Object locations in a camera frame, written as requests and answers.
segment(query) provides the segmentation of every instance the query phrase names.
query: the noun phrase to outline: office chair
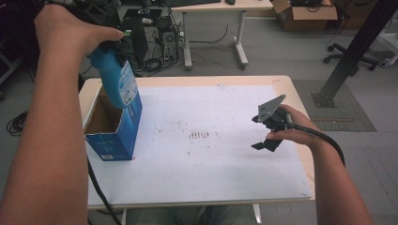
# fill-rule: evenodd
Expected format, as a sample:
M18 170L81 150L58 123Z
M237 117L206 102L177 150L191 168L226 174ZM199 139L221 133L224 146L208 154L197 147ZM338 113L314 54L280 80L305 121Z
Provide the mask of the office chair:
M333 43L332 45L328 46L328 52L332 52L332 51L334 51L334 49L337 49L341 53L328 55L327 57L324 58L324 60L323 60L324 63L326 63L326 64L329 63L330 59L342 58L344 53L346 52L346 48L344 48L343 46L341 46L337 43ZM369 66L369 70L371 70L371 71L375 70L375 68L379 64L379 62L377 62L376 60L365 57L365 56L362 56L360 58L360 61L371 64ZM360 67L358 66L358 64L356 64L355 67L353 68L352 74L350 76L351 77L354 76L358 72L358 70L360 70Z

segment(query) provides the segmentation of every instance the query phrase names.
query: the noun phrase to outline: open box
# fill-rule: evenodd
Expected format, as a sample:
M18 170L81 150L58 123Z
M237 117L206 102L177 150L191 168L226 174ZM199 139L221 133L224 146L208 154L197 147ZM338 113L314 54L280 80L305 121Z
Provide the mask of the open box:
M138 91L133 102L120 110L102 87L84 128L85 140L104 161L131 160L142 109Z
M284 31L323 31L330 20L337 20L335 6L324 0L319 7L292 7L287 0L273 0L277 21Z

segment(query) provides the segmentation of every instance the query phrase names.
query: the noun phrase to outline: black tool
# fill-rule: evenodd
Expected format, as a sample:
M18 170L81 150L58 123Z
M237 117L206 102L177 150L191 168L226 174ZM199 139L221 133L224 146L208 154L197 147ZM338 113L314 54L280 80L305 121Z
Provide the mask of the black tool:
M262 123L272 132L278 132L280 130L286 129L296 129L306 132L311 138L318 137L323 139L324 141L330 143L331 146L339 154L340 159L342 160L343 164L345 165L344 161L344 154L342 149L340 148L339 144L335 142L331 137L328 135L312 129L308 127L303 127L297 124L294 124L292 118L287 111L280 108L279 106L283 102L286 95L280 95L279 97L274 98L262 105L258 106L258 115L253 117L254 123ZM271 152L275 152L276 148L281 144L282 140L268 140L266 139L264 142L255 143L252 145L253 148L257 150L261 150L263 148L267 148Z
M262 123L272 132L287 129L287 124L291 123L291 121L288 121L290 115L279 108L284 98L286 98L286 95L281 95L258 106L258 115L252 119L254 123ZM266 139L264 142L253 144L252 147L257 150L267 148L269 151L274 152L281 142L282 140Z

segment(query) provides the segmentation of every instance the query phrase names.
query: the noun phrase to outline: desk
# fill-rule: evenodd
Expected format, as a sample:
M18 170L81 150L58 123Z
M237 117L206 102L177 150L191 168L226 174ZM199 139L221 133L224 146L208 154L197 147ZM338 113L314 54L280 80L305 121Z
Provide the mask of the desk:
M168 78L138 78L136 79L139 88L145 88L145 87L165 87L165 86L173 86L173 87L189 87L189 86L218 86L218 85L241 85L241 86L259 86L259 85L264 85L264 86L272 86L273 90L275 92L275 95L280 95L280 94L286 94L287 97L283 103L289 104L296 109L305 112L304 106L302 105L299 95L296 92L296 89L294 85L292 84L291 80L286 77L286 76L245 76L245 77L230 77L230 76L225 76L225 77L168 77ZM80 101L81 101L81 108L82 108L82 117L85 120L86 116L88 115L90 111L90 107L93 104L93 100L96 97L96 94L98 93L98 90L101 87L101 82L100 79L91 79L88 80L85 84L84 87L80 93ZM312 192L310 195L314 197L314 167L313 167L313 161L312 161L312 156L311 152L307 147L302 146L302 145L296 145L298 149L298 156L301 162L301 165L303 166L304 173L307 179L307 183L310 187L310 191ZM165 206L165 205L201 205L201 204L220 204L220 203L262 203L262 202L280 202L280 201L285 201L285 202L291 202L291 201L308 201L309 198L296 198L296 199L265 199L264 197L257 197L257 198L251 198L251 199L239 199L239 200L229 200L227 201L226 199L222 201L212 201L211 198L206 196L208 193L203 193L201 190L196 189L194 192L192 190L186 192L184 191L183 193L181 192L181 196L183 198L189 199L190 197L196 198L200 197L202 199L202 195L205 195L204 198L207 198L205 201L192 201L192 202L179 202L179 201L174 201L174 200L166 200L167 202L134 202L136 199L131 200L131 202L126 202L126 198L121 197L120 195L126 194L126 193L133 193L134 191L141 191L142 190L134 190L134 187L128 187L128 190L120 190L119 186L125 185L126 187L129 185L128 182L130 179L134 179L134 177L131 177L130 175L123 174L120 169L123 169L126 165L129 165L131 163L137 163L138 158L135 159L135 161L124 161L124 162L102 162L100 161L100 158L93 153L92 149L88 149L87 147L87 154L89 155L90 158L92 158L92 165L95 173L98 175L99 179L99 184L102 186L102 189L104 191L104 194L107 196L110 204L112 204L115 208L127 208L127 207L148 207L148 206ZM249 165L242 165L241 168L245 168ZM105 173L109 174L109 171L111 170L111 173L114 175L113 177L101 177ZM179 171L184 171L184 168L178 168L178 170L174 170L174 173L179 173ZM145 177L145 180L149 180L148 182L152 182L153 179L166 179L167 177L158 177L156 178L156 174L153 174L153 176L148 176ZM117 185L118 188L116 188L114 182L117 181L119 184ZM160 189L158 191L162 192L162 195L167 195L167 191L163 189L170 188L170 184L163 184L161 181L158 183ZM147 190L146 195L154 195L152 190ZM99 198L96 196L97 194L95 191L93 191L93 188L91 186L90 182L90 189L89 189L89 200L88 200L88 208L89 209L98 209L98 208L103 208L103 205L100 203Z
M189 7L173 7L172 11L174 12L182 12L182 20L183 20L183 28L184 28L184 58L185 58L185 68L192 69L192 60L191 60L191 51L190 51L190 40L188 36L188 19L187 14L198 14L203 16L204 20L208 20L209 13L217 12L217 17L213 17L213 22L218 22L222 13L225 12L239 12L238 19L238 29L237 36L234 37L235 46L237 47L237 53L239 55L240 62L244 67L249 65L249 61L246 57L245 52L242 47L242 35L243 35L243 25L245 21L246 11L247 10L261 10L261 9L271 9L272 4L269 0L237 0L233 6L230 6L222 0L220 3L213 4L205 4L198 6L189 6Z

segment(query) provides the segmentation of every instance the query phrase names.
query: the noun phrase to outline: person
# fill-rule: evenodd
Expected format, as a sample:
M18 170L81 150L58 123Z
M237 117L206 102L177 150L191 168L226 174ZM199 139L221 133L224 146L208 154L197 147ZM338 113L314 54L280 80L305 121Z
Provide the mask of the person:
M36 17L40 57L35 91L0 203L0 224L86 224L87 163L77 75L85 55L120 31L79 21L66 9L46 6ZM293 122L318 129L283 105ZM336 151L298 130L269 133L310 147L314 156L319 224L372 224Z

